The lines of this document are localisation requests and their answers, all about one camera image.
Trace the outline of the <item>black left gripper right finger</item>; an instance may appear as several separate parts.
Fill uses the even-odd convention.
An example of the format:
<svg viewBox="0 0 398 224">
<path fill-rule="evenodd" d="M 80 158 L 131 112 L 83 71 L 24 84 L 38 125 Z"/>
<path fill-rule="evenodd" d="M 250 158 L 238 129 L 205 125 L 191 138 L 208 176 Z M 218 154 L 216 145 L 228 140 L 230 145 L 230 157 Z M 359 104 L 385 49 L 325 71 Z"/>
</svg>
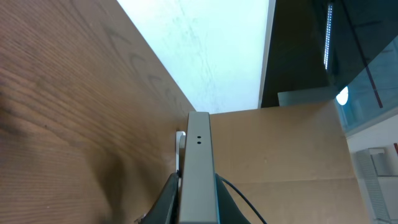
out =
<svg viewBox="0 0 398 224">
<path fill-rule="evenodd" d="M 215 174 L 216 189 L 218 197 L 218 210 L 221 224 L 250 224 L 241 213 L 238 206 L 224 186 L 221 177 Z"/>
</svg>

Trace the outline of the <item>Samsung Galaxy smartphone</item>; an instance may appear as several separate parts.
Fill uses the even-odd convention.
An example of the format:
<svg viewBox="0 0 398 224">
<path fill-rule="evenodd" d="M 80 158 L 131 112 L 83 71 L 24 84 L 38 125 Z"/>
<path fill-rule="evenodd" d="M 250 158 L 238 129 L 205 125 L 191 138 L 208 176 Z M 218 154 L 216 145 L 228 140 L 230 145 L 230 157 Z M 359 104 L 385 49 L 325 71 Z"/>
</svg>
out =
<svg viewBox="0 0 398 224">
<path fill-rule="evenodd" d="M 219 223 L 210 115 L 190 112 L 185 142 L 179 223 Z"/>
</svg>

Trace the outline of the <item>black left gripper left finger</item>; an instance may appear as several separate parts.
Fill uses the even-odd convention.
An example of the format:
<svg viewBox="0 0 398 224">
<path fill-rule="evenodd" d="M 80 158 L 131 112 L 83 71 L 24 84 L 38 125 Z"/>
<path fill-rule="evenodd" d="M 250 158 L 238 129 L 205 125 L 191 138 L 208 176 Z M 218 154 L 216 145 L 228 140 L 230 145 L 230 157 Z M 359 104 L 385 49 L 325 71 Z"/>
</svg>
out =
<svg viewBox="0 0 398 224">
<path fill-rule="evenodd" d="M 138 224 L 174 224 L 178 209 L 178 172 L 170 174 L 159 197 L 147 214 L 138 218 Z"/>
</svg>

